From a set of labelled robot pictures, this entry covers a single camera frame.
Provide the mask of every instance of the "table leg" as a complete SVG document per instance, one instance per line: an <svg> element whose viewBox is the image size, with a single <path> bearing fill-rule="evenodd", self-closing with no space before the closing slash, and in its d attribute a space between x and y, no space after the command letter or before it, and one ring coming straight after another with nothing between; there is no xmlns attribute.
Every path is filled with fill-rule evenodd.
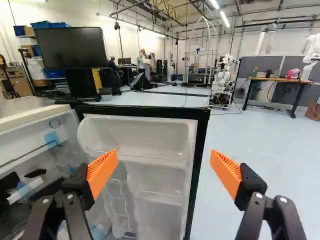
<svg viewBox="0 0 320 240"><path fill-rule="evenodd" d="M300 101L300 98L301 98L301 96L302 96L302 93L304 92L304 89L305 89L305 86L306 86L306 85L307 85L307 84L305 84L305 83L300 83L300 88L299 88L299 90L298 90L298 93L296 94L296 97L295 97L295 99L294 99L294 103L293 103L292 109L291 109L291 111L290 111L290 116L291 116L291 118L293 118L293 119L296 118L295 111L296 111L296 109L297 109L298 103L299 103L299 101Z"/></svg>
<svg viewBox="0 0 320 240"><path fill-rule="evenodd" d="M253 85L254 85L254 81L250 80L249 89L248 89L248 92L247 92L246 97L245 97L245 101L244 101L244 105L242 107L242 111L245 111L246 108L247 108L247 103L248 103L248 100L250 98L250 94L251 94L251 90L252 90L252 86Z"/></svg>

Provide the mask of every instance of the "green bottle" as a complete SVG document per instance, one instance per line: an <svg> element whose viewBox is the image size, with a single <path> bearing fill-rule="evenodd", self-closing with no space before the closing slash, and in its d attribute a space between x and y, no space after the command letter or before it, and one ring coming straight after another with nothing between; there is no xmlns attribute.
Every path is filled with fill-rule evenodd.
<svg viewBox="0 0 320 240"><path fill-rule="evenodd" d="M257 76L257 72L258 72L258 67L255 66L255 67L253 68L252 77L255 78L255 77Z"/></svg>

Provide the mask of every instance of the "pink object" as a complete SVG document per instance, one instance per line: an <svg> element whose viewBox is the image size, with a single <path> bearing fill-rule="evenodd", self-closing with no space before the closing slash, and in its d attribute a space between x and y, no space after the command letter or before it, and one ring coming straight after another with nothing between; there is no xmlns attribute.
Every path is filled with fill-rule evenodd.
<svg viewBox="0 0 320 240"><path fill-rule="evenodd" d="M288 71L285 76L287 79L299 79L301 75L301 70L299 68L294 68Z"/></svg>

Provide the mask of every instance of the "open fridge door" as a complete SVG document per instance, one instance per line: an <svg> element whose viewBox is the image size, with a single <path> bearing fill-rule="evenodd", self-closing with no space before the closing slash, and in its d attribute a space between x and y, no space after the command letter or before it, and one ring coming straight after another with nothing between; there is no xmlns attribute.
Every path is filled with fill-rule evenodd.
<svg viewBox="0 0 320 240"><path fill-rule="evenodd" d="M107 239L190 239L210 112L203 108L80 104L77 141L119 165L101 192Z"/></svg>

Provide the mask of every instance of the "yellow panel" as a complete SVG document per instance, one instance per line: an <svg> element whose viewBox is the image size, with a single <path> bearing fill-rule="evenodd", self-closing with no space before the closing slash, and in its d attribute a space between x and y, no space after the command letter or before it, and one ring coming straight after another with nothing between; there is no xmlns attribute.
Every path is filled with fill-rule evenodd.
<svg viewBox="0 0 320 240"><path fill-rule="evenodd" d="M101 89L102 88L102 84L101 84L101 80L100 80L99 69L98 68L93 68L92 69L92 75L93 75L93 79L94 79L95 88L96 89Z"/></svg>

